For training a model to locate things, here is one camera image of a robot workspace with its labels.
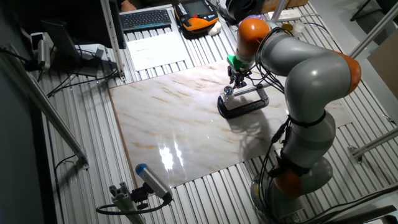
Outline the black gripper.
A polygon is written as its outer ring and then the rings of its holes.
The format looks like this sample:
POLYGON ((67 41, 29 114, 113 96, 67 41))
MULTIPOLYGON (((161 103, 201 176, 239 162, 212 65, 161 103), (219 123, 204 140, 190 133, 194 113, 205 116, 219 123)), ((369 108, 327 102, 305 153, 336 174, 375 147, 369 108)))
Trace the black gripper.
POLYGON ((246 82, 244 81, 244 79, 250 76, 250 74, 250 70, 237 70, 230 65, 228 66, 228 76, 231 83, 233 84, 233 89, 245 87, 246 82))

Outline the person's hand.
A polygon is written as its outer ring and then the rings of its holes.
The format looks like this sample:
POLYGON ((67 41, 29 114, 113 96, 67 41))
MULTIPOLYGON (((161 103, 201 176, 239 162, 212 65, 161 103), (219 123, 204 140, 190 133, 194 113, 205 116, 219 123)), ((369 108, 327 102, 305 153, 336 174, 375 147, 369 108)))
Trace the person's hand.
POLYGON ((122 12, 128 12, 128 11, 135 11, 137 8, 134 6, 132 3, 129 2, 129 0, 124 0, 121 3, 121 11, 122 12))

